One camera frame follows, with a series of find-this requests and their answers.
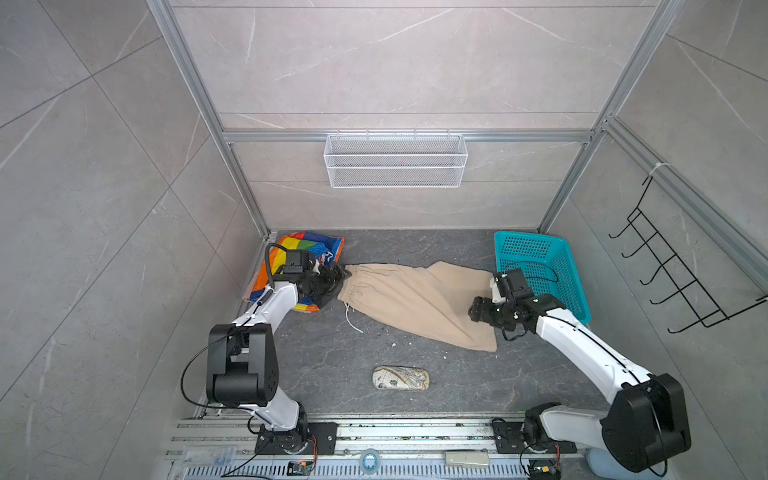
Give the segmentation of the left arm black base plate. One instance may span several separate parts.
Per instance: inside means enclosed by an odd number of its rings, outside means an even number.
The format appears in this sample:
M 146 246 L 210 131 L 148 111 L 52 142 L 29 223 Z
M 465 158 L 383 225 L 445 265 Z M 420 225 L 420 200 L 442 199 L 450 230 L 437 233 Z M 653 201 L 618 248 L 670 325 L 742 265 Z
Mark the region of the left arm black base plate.
M 259 455 L 333 455 L 336 451 L 339 424 L 311 422 L 304 439 L 294 432 L 271 432 L 261 428 L 255 447 Z

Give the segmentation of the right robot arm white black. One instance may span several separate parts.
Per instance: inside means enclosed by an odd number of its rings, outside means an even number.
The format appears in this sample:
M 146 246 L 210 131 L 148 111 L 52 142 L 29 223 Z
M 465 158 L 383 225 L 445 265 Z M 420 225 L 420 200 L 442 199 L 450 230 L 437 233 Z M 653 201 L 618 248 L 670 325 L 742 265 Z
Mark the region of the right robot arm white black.
M 522 327 L 569 359 L 602 393 L 606 411 L 550 402 L 525 413 L 525 448 L 545 452 L 570 442 L 609 453 L 641 473 L 692 446 L 685 392 L 669 374 L 655 375 L 600 339 L 551 294 L 537 295 L 520 269 L 493 275 L 491 294 L 468 310 L 477 323 L 502 332 Z

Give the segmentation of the beige shorts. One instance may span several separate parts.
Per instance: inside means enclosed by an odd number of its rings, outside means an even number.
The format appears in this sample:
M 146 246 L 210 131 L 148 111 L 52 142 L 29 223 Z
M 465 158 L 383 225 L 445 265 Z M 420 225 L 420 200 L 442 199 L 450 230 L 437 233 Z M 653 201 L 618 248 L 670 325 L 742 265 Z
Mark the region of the beige shorts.
M 468 311 L 491 296 L 488 271 L 436 262 L 428 267 L 359 264 L 346 268 L 337 299 L 388 326 L 474 351 L 497 350 L 495 330 Z

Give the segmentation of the right small circuit board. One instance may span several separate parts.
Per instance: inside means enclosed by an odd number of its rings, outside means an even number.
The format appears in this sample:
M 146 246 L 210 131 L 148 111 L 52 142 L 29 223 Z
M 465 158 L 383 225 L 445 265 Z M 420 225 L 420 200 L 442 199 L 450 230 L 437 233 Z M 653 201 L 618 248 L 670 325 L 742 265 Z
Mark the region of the right small circuit board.
M 559 465 L 549 460 L 532 460 L 527 467 L 529 480 L 560 480 Z

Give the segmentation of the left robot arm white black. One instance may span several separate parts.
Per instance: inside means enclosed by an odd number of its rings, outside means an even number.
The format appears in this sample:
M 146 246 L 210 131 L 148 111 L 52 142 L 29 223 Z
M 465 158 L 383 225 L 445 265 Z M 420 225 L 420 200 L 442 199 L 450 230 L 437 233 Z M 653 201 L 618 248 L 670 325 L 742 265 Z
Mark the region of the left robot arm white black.
M 262 295 L 240 317 L 214 326 L 207 346 L 206 396 L 226 408 L 245 410 L 262 422 L 258 432 L 288 454 L 300 453 L 310 442 L 304 407 L 279 386 L 274 333 L 303 299 L 317 307 L 340 292 L 351 273 L 335 262 L 324 265 L 308 250 L 269 243 L 264 258 L 278 249 L 285 262 L 272 271 L 266 265 Z

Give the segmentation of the small green circuit board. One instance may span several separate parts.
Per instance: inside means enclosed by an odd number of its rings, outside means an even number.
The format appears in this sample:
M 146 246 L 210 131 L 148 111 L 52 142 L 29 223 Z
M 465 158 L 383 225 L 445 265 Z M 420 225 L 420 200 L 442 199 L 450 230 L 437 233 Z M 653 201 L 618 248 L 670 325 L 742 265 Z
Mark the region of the small green circuit board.
M 313 474 L 317 465 L 316 460 L 292 460 L 287 464 L 287 476 L 305 476 Z

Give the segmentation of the aluminium mounting rail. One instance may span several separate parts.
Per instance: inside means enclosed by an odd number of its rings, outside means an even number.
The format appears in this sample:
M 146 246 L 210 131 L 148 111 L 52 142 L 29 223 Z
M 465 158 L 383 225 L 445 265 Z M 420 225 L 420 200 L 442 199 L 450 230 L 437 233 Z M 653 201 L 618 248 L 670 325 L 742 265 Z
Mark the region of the aluminium mounting rail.
M 333 455 L 259 455 L 259 425 L 243 415 L 225 414 L 181 420 L 161 451 L 161 479 L 528 479 L 532 460 L 559 465 L 561 479 L 589 479 L 587 446 L 576 454 L 500 454 L 490 427 L 493 418 L 523 421 L 519 414 L 325 415 L 311 422 L 339 424 Z M 365 475 L 360 453 L 376 450 L 379 471 Z M 465 469 L 447 466 L 445 452 L 485 451 L 490 466 Z M 312 475 L 287 476 L 292 460 L 316 460 Z

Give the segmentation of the blue grey cushion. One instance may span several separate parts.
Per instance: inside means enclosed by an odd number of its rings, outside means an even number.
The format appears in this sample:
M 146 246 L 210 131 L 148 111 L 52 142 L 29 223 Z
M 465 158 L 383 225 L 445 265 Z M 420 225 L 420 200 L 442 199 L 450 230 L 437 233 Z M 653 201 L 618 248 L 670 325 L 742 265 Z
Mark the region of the blue grey cushion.
M 618 461 L 607 451 L 590 449 L 585 459 L 592 473 L 602 479 L 612 480 L 651 480 L 659 479 L 659 476 L 649 469 L 635 473 L 621 466 Z

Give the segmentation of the blue tape roll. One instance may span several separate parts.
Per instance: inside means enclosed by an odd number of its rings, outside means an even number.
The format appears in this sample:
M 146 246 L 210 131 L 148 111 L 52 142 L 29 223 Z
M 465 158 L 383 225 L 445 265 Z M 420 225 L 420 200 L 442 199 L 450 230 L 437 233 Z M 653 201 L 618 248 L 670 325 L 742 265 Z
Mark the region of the blue tape roll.
M 367 449 L 360 453 L 360 469 L 365 475 L 376 474 L 381 466 L 379 453 L 374 449 Z

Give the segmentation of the teal plastic basket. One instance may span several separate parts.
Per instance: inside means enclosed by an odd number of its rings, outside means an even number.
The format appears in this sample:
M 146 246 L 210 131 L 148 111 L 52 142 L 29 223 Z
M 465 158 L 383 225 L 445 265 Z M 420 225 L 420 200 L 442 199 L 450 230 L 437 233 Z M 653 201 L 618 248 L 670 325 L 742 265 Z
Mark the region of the teal plastic basket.
M 553 295 L 579 322 L 590 323 L 586 294 L 566 240 L 512 231 L 498 231 L 493 240 L 498 273 L 521 269 L 536 295 Z

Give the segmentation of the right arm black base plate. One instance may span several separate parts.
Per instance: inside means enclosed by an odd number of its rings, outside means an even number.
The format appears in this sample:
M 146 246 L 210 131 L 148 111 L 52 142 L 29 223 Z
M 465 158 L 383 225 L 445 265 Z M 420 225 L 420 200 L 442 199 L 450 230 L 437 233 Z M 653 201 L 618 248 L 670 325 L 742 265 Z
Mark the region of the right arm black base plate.
M 551 439 L 536 421 L 507 421 L 493 418 L 490 421 L 497 452 L 500 454 L 576 454 L 572 442 Z

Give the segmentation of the white remote box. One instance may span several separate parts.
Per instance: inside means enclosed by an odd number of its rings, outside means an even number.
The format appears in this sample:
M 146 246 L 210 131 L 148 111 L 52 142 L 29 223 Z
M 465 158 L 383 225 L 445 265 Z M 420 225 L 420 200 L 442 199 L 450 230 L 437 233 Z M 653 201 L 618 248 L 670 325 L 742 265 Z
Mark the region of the white remote box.
M 445 464 L 447 466 L 465 469 L 485 469 L 490 466 L 490 456 L 485 451 L 453 450 L 446 451 Z

